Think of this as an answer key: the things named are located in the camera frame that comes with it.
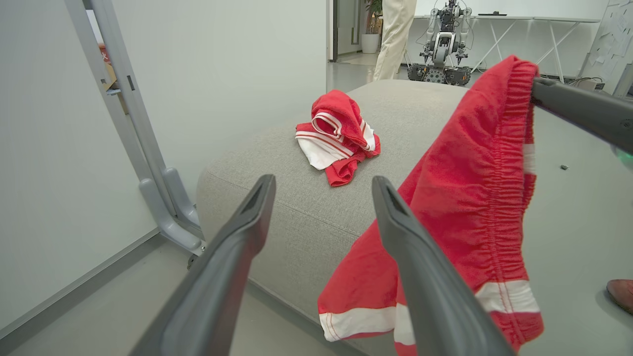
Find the person's leg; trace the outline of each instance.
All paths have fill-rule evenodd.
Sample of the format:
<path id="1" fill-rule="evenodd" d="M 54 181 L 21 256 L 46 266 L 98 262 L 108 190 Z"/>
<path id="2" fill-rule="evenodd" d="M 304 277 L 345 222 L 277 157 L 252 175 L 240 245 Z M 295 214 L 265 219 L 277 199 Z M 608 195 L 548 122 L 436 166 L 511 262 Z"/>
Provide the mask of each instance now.
<path id="1" fill-rule="evenodd" d="M 376 61 L 374 80 L 393 79 L 402 62 L 417 0 L 383 0 L 382 46 Z"/>

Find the gray ottoman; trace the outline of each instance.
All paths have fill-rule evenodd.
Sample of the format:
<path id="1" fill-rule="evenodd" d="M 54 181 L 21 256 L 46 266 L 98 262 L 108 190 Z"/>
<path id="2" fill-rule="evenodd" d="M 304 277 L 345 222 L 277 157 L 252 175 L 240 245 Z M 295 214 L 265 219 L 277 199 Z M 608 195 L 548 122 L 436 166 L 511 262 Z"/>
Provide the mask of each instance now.
<path id="1" fill-rule="evenodd" d="M 371 180 L 384 175 L 399 186 L 438 136 L 467 89 L 407 80 L 381 80 L 348 93 L 380 136 L 382 153 L 359 164 L 343 187 L 328 185 L 294 139 L 310 108 L 228 153 L 201 174 L 197 210 L 204 236 L 215 236 L 262 174 L 277 176 L 268 239 L 250 279 L 318 323 L 317 298 L 352 243 L 375 218 Z M 395 355 L 390 334 L 350 340 L 371 356 Z"/>

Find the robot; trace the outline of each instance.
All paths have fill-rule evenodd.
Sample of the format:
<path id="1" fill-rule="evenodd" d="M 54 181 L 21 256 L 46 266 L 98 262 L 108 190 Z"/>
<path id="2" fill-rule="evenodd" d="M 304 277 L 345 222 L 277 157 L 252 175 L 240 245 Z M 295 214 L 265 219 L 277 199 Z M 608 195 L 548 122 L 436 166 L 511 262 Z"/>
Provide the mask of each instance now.
<path id="1" fill-rule="evenodd" d="M 448 4 L 440 11 L 433 9 L 427 29 L 427 43 L 420 56 L 424 57 L 424 64 L 415 63 L 409 68 L 409 79 L 422 82 L 451 84 L 452 86 L 464 86 L 470 80 L 470 68 L 447 67 L 446 60 L 452 53 L 456 53 L 457 65 L 462 58 L 468 58 L 466 53 L 466 40 L 470 31 L 468 23 L 472 10 L 461 9 L 457 0 L 449 0 Z M 435 35 L 435 24 L 440 21 L 440 31 Z M 460 36 L 455 37 L 455 28 L 460 27 Z"/>

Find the folded red cloth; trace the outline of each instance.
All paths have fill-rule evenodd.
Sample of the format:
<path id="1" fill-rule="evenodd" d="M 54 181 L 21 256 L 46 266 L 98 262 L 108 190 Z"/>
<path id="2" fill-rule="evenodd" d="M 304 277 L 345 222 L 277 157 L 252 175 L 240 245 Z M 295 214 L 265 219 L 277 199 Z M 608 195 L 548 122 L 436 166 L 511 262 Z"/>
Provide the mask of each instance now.
<path id="1" fill-rule="evenodd" d="M 515 56 L 487 70 L 398 189 L 516 350 L 543 330 L 521 254 L 536 181 L 537 73 Z M 318 310 L 329 341 L 393 330 L 398 354 L 417 354 L 398 267 L 376 222 L 334 272 Z"/>
<path id="2" fill-rule="evenodd" d="M 297 125 L 295 138 L 310 165 L 325 169 L 333 187 L 349 183 L 359 162 L 380 153 L 378 135 L 360 116 L 356 102 L 338 90 L 312 104 L 312 121 Z"/>

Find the person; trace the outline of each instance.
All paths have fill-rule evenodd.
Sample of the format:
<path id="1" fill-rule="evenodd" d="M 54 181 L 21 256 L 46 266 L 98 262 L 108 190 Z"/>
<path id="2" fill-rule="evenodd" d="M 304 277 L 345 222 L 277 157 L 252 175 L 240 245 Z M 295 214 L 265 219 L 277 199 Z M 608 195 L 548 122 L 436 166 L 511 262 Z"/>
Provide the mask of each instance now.
<path id="1" fill-rule="evenodd" d="M 404 56 L 417 0 L 382 0 L 382 45 L 373 80 L 395 79 Z"/>
<path id="2" fill-rule="evenodd" d="M 612 279 L 606 284 L 611 299 L 629 314 L 633 314 L 633 280 Z"/>

